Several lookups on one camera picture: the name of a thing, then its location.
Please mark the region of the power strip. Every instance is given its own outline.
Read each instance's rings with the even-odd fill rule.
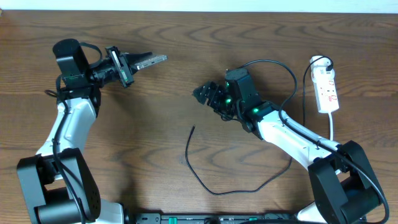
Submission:
[[[322,56],[314,56],[310,63]],[[315,89],[315,97],[319,113],[331,113],[336,111],[338,106],[337,91],[335,85],[335,70],[327,71],[331,64],[327,58],[321,58],[311,65],[311,79]]]

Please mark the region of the wood grain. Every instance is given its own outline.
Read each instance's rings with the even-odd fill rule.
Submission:
[[[75,38],[126,52],[153,51],[169,61],[135,75],[127,90],[106,86],[85,159],[101,196],[134,211],[263,213],[300,210],[313,200],[307,171],[291,170],[256,194],[215,197],[200,186],[184,160],[196,124],[190,160],[210,189],[255,189],[283,169],[289,157],[273,145],[225,123],[191,96],[227,68],[271,58],[302,79],[312,55],[335,61],[340,110],[335,139],[364,147],[398,222],[398,17],[379,14],[175,13],[5,11],[0,17],[0,220],[28,223],[16,175],[20,158],[33,156],[56,116],[53,89],[60,73],[52,54]],[[93,62],[96,54],[85,52]],[[250,72],[263,98],[281,103],[293,83],[283,68],[255,65]],[[307,82],[308,127],[328,135]],[[287,112],[301,121],[300,96]],[[383,209],[369,219],[383,216]]]

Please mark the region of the green component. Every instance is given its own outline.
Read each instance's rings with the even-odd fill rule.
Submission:
[[[170,217],[169,218],[169,224],[177,224],[177,218]]]

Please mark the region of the wooden table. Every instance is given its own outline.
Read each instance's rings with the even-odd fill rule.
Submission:
[[[354,140],[366,151],[387,196],[390,223],[398,222],[398,17],[379,14],[176,13],[5,11],[0,17],[0,220],[27,223],[16,165],[44,143],[57,115],[54,89],[60,70],[52,53],[59,40],[75,38],[101,49],[153,51],[169,61],[135,74],[128,89],[102,90],[99,116],[85,159],[101,192],[131,210],[165,213],[298,211],[313,200],[308,172],[297,162],[256,194],[212,196],[189,171],[184,150],[196,124],[190,160],[215,192],[255,189],[282,170],[289,156],[223,122],[192,90],[222,82],[227,68],[258,58],[286,63],[299,79],[312,55],[335,62],[340,109],[335,139]],[[85,49],[91,62],[96,52]],[[282,68],[250,68],[264,99],[281,103],[293,82]],[[307,80],[308,127],[328,136]],[[302,122],[301,94],[286,108]],[[382,218],[379,207],[369,214]]]

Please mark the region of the robotic arm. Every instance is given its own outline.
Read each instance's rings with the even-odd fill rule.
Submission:
[[[225,86],[208,82],[193,95],[201,104],[207,101],[222,120],[236,117],[245,131],[280,147],[308,170],[315,202],[298,212],[297,220],[356,223],[382,203],[384,194],[359,144],[325,139],[277,105],[262,101],[245,68],[227,71],[225,82]],[[364,172],[350,167],[353,162]],[[336,176],[340,172],[349,172],[350,177],[340,183]]]
[[[89,65],[81,46],[97,50],[100,59]],[[82,154],[88,131],[100,109],[100,88],[115,80],[127,88],[134,82],[133,75],[138,70],[167,60],[167,56],[152,55],[151,52],[121,53],[117,47],[107,47],[107,56],[102,59],[99,48],[79,43],[75,39],[58,42],[54,45],[53,52],[62,72],[56,81],[58,116],[46,142],[36,155],[21,159],[17,166],[30,220],[32,223],[43,224],[129,223],[128,213],[121,204],[100,198]],[[54,141],[57,131],[59,136]],[[58,146],[56,155],[53,154],[55,143]],[[56,156],[62,162],[61,167],[55,161]],[[47,190],[46,185],[62,179],[61,169],[65,171],[70,188]],[[81,209],[78,209],[70,189],[76,193],[82,211],[79,211]]]

